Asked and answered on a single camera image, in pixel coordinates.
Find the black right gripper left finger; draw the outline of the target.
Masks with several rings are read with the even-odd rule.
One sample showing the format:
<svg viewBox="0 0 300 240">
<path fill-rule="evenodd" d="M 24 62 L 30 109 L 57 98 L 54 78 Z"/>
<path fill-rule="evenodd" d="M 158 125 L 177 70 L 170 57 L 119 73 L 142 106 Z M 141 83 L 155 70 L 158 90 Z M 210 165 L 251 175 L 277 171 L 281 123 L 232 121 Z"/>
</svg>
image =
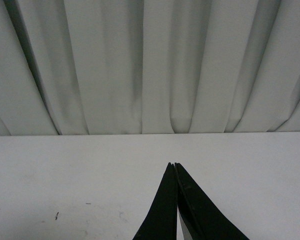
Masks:
<svg viewBox="0 0 300 240">
<path fill-rule="evenodd" d="M 150 209 L 133 237 L 135 240 L 177 238 L 178 182 L 173 164 L 168 163 Z"/>
</svg>

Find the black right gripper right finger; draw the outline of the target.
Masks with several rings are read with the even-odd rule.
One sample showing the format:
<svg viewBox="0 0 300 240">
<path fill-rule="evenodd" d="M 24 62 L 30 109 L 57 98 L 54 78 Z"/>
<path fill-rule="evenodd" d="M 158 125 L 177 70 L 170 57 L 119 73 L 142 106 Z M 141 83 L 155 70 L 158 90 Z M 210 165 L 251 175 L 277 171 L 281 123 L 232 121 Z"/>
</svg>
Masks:
<svg viewBox="0 0 300 240">
<path fill-rule="evenodd" d="M 247 240 L 217 208 L 186 169 L 176 163 L 177 204 L 180 217 L 193 240 Z"/>
</svg>

